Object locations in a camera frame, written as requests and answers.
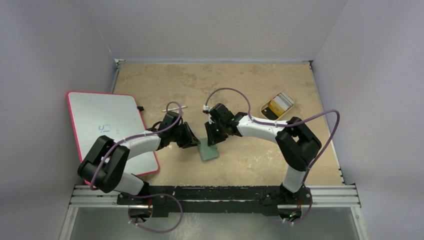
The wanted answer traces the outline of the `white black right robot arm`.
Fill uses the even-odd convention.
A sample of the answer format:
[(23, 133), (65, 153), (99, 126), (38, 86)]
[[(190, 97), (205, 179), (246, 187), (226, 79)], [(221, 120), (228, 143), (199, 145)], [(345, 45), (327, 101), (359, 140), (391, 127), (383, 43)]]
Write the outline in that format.
[(253, 137), (277, 144), (288, 165), (280, 196), (288, 204), (300, 198), (309, 165), (322, 147), (321, 141), (306, 124), (284, 127), (269, 120), (259, 124), (245, 112), (233, 114), (222, 103), (214, 107), (205, 105), (203, 112), (209, 117), (204, 124), (209, 146), (221, 143), (229, 136)]

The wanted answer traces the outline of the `green leather card holder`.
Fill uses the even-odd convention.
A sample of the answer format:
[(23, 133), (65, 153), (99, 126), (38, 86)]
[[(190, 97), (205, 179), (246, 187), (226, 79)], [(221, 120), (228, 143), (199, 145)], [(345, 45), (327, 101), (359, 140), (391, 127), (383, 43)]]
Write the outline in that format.
[(203, 162), (208, 162), (214, 159), (217, 159), (220, 154), (218, 152), (216, 145), (208, 145), (208, 139), (202, 138), (199, 140), (200, 143), (197, 145), (197, 150), (200, 155), (200, 159)]

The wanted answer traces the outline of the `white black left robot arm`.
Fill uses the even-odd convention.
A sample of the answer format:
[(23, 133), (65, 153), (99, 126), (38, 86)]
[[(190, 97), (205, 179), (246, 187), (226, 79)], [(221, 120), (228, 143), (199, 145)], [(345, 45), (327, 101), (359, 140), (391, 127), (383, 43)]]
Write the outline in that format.
[(106, 135), (98, 137), (79, 165), (77, 174), (95, 189), (104, 193), (127, 193), (132, 201), (142, 205), (149, 199), (149, 191), (144, 187), (148, 183), (125, 172), (127, 161), (161, 150), (170, 143), (182, 149), (201, 143), (188, 123), (182, 120), (182, 115), (173, 111), (168, 111), (163, 120), (141, 134), (117, 142)]

